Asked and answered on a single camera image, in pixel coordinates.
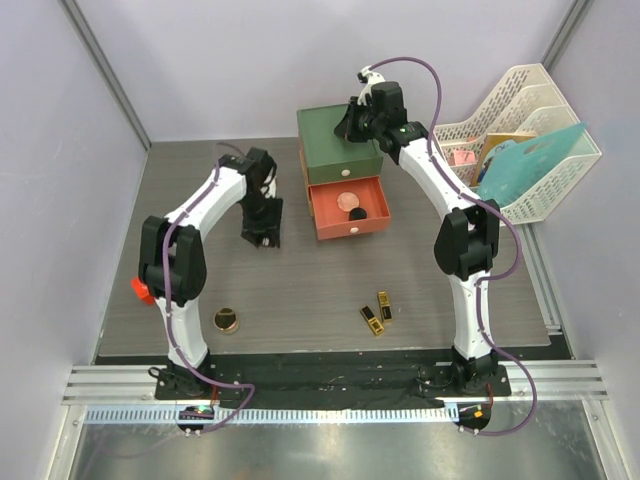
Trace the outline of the green top drawer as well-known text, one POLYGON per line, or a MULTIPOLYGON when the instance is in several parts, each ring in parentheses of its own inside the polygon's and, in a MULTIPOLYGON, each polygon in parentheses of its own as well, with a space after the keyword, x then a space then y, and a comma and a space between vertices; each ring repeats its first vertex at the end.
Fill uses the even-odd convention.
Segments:
POLYGON ((307 177, 310 185, 320 185, 378 176, 381 168, 381 157, 316 164, 308 161, 307 177))

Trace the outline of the amber small jar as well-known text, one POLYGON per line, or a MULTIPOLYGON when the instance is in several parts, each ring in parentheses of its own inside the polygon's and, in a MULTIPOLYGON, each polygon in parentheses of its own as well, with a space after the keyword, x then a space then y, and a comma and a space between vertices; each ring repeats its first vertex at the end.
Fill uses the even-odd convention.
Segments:
POLYGON ((355 207, 349 211, 348 219, 350 221, 364 220, 367 218, 368 218, 368 213, 362 207, 355 207))

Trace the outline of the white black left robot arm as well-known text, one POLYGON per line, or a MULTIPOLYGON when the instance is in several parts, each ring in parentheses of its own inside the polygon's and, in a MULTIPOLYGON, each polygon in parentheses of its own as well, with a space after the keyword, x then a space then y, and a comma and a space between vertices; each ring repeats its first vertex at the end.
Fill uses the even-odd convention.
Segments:
POLYGON ((276 194, 277 164, 256 147, 225 154, 205 182, 179 207, 142 225, 138 278, 160 309, 169 342, 165 367, 152 367, 156 397, 200 399, 218 382, 200 320, 207 280, 204 241, 234 206, 242 210, 241 237, 257 248, 277 248, 283 200, 276 194))

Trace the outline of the pink round compact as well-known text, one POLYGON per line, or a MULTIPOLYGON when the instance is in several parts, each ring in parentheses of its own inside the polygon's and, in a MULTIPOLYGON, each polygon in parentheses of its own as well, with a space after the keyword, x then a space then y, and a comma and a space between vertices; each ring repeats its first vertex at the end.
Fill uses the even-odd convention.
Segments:
POLYGON ((360 206, 360 201, 356 194, 342 192, 337 197, 337 206, 341 211, 349 213, 351 209, 360 206))

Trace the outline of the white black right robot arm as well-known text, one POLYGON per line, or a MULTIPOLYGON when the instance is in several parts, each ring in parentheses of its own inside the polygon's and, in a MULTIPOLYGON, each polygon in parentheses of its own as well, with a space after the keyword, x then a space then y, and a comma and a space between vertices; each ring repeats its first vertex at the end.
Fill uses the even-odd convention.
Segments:
POLYGON ((376 141, 435 207, 441 226, 434 257, 449 279, 456 321, 449 383, 460 394, 483 394, 497 373, 498 356, 490 344, 488 288, 480 280, 497 255, 499 219, 477 205, 477 196, 453 173, 426 128, 409 121, 397 82, 372 74, 350 98, 334 132, 352 143, 376 141))

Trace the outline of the red drawer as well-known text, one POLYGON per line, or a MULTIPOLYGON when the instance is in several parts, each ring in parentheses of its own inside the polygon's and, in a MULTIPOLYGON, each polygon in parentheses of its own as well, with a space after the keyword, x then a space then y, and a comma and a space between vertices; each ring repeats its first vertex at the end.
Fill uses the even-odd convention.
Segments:
POLYGON ((308 188, 318 240, 386 230, 391 213, 378 176, 308 188))

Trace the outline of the gold round compact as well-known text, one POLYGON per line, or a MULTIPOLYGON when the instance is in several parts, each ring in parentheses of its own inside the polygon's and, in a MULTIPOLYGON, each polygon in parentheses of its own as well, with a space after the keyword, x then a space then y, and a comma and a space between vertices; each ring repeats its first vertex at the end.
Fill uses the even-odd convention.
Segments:
POLYGON ((222 308, 215 313, 213 324, 220 332, 232 334, 239 326, 237 313, 231 308, 222 308))

